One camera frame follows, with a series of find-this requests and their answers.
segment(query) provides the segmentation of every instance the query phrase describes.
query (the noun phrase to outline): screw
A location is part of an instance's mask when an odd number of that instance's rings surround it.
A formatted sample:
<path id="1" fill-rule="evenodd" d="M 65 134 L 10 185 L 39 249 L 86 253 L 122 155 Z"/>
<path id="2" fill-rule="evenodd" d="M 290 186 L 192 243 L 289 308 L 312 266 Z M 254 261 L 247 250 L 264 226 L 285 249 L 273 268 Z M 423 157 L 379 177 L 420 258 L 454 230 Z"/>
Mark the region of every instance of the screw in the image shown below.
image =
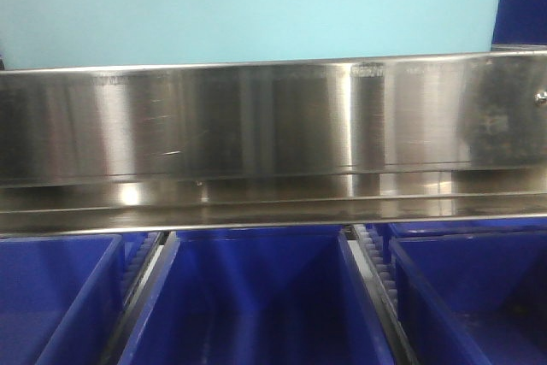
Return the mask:
<path id="1" fill-rule="evenodd" d="M 537 106 L 543 106 L 547 104 L 547 91 L 539 91 L 534 97 Z"/>

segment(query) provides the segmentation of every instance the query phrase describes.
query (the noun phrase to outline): light blue wall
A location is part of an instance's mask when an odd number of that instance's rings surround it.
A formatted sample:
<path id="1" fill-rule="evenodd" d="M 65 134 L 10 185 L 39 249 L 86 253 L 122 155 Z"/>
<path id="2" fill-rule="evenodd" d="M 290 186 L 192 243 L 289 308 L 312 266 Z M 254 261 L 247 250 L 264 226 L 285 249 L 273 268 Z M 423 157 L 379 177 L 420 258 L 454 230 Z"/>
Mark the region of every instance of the light blue wall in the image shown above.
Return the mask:
<path id="1" fill-rule="evenodd" d="M 481 51 L 498 0 L 0 0 L 7 68 Z"/>

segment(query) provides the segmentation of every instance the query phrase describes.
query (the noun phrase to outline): blue storage tray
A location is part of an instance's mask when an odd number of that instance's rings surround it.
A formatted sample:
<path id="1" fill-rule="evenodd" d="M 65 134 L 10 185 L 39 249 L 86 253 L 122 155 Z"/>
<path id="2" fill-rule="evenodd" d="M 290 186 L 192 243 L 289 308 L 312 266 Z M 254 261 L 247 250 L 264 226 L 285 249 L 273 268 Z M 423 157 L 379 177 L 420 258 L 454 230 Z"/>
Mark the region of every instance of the blue storage tray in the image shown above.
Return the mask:
<path id="1" fill-rule="evenodd" d="M 396 239 L 398 319 L 422 365 L 547 363 L 547 233 Z"/>
<path id="2" fill-rule="evenodd" d="M 547 218 L 509 218 L 471 221 L 418 221 L 367 224 L 385 264 L 391 264 L 392 238 L 430 237 L 464 233 L 511 233 L 547 229 Z"/>
<path id="3" fill-rule="evenodd" d="M 394 363 L 340 227 L 166 243 L 120 365 Z"/>
<path id="4" fill-rule="evenodd" d="M 121 238 L 0 240 L 0 363 L 88 365 L 122 310 Z"/>

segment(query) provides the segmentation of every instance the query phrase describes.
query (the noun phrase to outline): metal shelf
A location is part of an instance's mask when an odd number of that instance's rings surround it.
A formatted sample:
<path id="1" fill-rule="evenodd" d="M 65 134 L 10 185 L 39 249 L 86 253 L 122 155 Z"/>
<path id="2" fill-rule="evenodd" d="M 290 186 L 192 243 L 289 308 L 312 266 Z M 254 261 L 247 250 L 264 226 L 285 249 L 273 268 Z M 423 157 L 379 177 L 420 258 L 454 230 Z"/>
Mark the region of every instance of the metal shelf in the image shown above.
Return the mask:
<path id="1" fill-rule="evenodd" d="M 0 234 L 547 215 L 547 51 L 0 73 Z"/>

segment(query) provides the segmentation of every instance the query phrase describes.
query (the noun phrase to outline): stainless steel panel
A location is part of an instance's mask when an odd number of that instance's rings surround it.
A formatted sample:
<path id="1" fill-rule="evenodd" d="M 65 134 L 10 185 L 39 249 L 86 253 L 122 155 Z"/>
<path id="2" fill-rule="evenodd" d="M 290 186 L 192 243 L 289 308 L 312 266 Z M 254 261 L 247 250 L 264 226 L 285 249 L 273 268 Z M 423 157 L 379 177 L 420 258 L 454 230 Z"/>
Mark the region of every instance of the stainless steel panel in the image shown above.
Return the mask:
<path id="1" fill-rule="evenodd" d="M 4 71 L 0 233 L 547 213 L 544 91 L 547 51 Z"/>

